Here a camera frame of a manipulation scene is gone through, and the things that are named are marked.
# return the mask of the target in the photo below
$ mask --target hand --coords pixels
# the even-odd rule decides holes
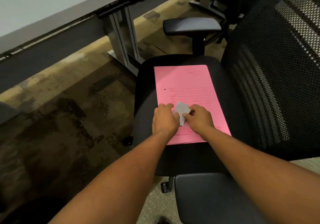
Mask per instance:
[[[172,114],[171,109],[173,106],[173,104],[159,104],[158,108],[154,110],[152,121],[152,133],[164,133],[168,136],[168,141],[178,131],[180,125],[179,113]]]
[[[197,104],[191,105],[189,108],[190,113],[183,113],[182,116],[189,123],[190,128],[203,138],[208,128],[214,128],[211,113]]]

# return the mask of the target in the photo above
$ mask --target chair armrest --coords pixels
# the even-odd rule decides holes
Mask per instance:
[[[221,30],[220,24],[210,17],[174,18],[163,21],[163,31],[167,36],[205,37]]]

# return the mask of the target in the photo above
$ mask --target pink form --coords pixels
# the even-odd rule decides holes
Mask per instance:
[[[176,106],[178,101],[189,106],[201,105],[210,111],[216,129],[231,135],[206,65],[155,66],[154,75],[158,105]],[[168,145],[194,142],[203,140],[185,122]]]

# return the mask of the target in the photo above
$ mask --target mesh backrest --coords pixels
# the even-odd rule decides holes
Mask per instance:
[[[222,58],[256,148],[286,160],[320,156],[320,0],[260,0]]]

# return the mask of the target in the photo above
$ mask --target gray paper piece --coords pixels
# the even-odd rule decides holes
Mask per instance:
[[[174,114],[176,112],[179,113],[179,116],[180,116],[180,126],[184,126],[184,121],[185,121],[185,118],[182,116],[182,113],[190,113],[190,109],[189,109],[189,106],[182,103],[182,102],[178,102],[177,103],[177,106],[176,106],[176,109],[174,110]]]

